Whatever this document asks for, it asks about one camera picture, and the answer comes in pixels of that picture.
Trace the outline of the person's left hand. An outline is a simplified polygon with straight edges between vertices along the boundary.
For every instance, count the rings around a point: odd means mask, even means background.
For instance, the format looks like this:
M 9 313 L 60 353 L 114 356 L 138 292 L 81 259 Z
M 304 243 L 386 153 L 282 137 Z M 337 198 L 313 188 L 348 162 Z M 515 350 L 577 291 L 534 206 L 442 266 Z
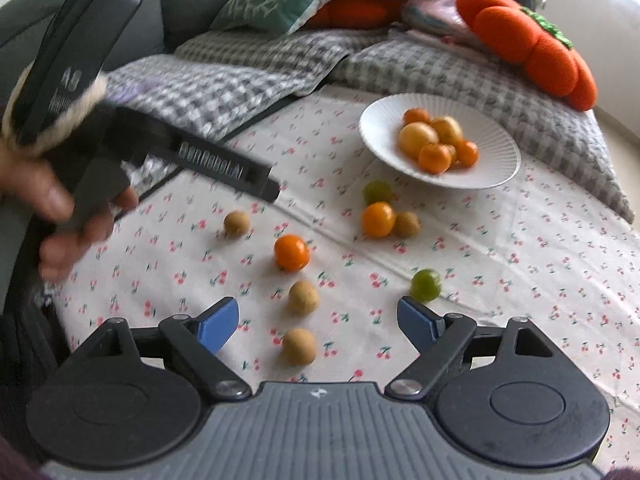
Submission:
M 53 223 L 68 220 L 74 212 L 73 197 L 45 160 L 17 155 L 5 146 L 1 147 L 1 194 L 18 198 Z M 114 214 L 106 207 L 78 231 L 49 236 L 39 249 L 40 276 L 50 283 L 63 283 L 92 245 L 108 240 L 114 223 Z

